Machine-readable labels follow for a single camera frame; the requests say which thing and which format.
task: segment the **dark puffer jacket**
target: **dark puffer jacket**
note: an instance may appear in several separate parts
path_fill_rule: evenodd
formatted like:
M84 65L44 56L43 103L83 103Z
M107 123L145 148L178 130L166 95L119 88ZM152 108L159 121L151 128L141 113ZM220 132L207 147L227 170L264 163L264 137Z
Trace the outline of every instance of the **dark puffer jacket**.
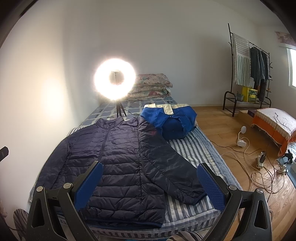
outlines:
M165 195L196 204L206 194L196 168L142 117L99 119L66 137L48 158L36 186L60 188L98 160L103 177L86 208L86 223L98 227L161 227Z

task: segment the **lamp base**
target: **lamp base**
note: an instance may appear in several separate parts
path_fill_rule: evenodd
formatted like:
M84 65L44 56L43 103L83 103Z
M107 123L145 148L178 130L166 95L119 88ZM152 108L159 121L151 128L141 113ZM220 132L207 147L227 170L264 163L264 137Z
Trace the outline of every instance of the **lamp base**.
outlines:
M124 115L126 116L126 112L124 111L124 108L122 106L122 103L120 101L116 101L116 113L117 113L117 117L119 115L122 117L121 110L123 111Z

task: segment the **jacket sleeve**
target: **jacket sleeve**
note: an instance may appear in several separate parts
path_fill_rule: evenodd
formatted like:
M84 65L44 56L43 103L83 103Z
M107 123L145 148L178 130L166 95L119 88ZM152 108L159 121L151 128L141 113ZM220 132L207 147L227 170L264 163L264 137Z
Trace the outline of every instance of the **jacket sleeve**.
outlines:
M36 187L44 186L45 189L52 189L69 154L69 141L65 138L58 144L45 162L37 179Z
M196 204L206 195L196 168L142 117L139 118L138 136L143 173L148 179L185 204Z

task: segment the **bed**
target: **bed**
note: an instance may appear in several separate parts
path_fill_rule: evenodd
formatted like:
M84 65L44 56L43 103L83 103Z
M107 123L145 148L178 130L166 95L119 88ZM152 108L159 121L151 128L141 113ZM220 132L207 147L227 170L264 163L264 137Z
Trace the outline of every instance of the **bed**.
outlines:
M280 146L278 153L280 157L286 153L288 143L296 141L296 120L282 110L275 108L256 110L252 126L265 131Z
M129 120L140 115L146 104L177 104L172 97L164 99L147 99L142 101L124 101L122 105L127 113L124 117ZM99 118L111 120L116 118L116 105L114 102L106 102L96 108L93 113L75 131L94 124ZM216 151L212 143L197 126L187 134L184 139L171 140L168 143L181 156L197 167L200 163L207 163L217 175L221 176L227 184L234 184L241 189L240 184L230 172L226 163ZM110 230L89 226L95 235L103 235L114 238L156 240L168 238L179 231L203 231L209 229L218 218L220 211L215 210L208 198L204 197L196 205L185 205L171 196L166 195L165 221L159 229L144 230ZM59 216L62 224L67 224L63 216Z

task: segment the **wall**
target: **wall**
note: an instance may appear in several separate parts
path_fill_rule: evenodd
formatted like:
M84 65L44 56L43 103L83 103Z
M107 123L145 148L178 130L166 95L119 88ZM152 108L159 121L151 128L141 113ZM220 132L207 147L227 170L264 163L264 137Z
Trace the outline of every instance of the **wall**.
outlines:
M13 226L56 145L82 119L75 111L64 64L65 1L40 0L14 26L0 49L0 198Z
M77 82L84 82L81 73L118 57L138 74L166 74L179 103L222 104L231 82L227 23L258 41L251 21L210 0L74 1L67 19L73 23L68 36L80 46L69 57L69 68L79 69L69 71Z
M279 47L275 31L288 33L284 25L259 26L258 33L262 48L270 52L271 69L270 97L272 107L281 109L296 118L296 107L294 99L296 90L289 86L289 61L287 49Z

